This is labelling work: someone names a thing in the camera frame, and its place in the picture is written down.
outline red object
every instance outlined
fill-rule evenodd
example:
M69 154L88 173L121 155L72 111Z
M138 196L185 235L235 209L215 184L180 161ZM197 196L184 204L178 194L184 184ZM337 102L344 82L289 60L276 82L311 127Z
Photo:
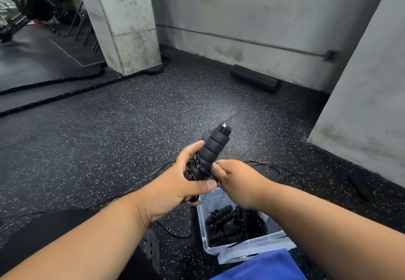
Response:
M44 24L43 24L41 21L36 20L36 19L33 19L32 21L33 21L34 24L37 25L38 27L44 27Z

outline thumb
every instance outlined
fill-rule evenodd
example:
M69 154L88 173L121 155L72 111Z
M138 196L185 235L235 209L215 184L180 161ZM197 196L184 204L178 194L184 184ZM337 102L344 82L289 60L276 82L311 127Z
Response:
M217 188L215 180L188 181L185 197L209 193Z
M222 169L220 165L218 165L217 163L212 163L211 175L222 184L222 181L228 174L225 172L225 170Z

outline forearm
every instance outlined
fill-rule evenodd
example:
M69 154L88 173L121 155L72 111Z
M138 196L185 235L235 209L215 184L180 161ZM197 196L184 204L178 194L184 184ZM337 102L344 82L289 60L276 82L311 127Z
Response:
M135 192L113 202L1 280L117 279L148 226L137 200Z
M261 210L336 280L402 279L405 235L330 202L266 182Z

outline right hand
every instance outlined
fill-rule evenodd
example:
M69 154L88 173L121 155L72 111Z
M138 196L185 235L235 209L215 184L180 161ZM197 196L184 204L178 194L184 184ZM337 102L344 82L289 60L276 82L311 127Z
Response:
M237 160L216 161L212 164L211 174L230 199L245 209L261 210L262 194L269 192L274 183Z

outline left hand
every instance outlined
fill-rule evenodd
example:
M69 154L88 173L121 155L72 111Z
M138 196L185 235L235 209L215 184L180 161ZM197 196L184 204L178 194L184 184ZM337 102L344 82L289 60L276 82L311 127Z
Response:
M204 142L200 140L185 147L172 167L158 176L155 180L145 185L135 193L137 207L142 218L156 221L173 210L180 202L190 196L209 193L217 187L215 180L189 181L184 177L185 165ZM200 201L191 203L199 205Z

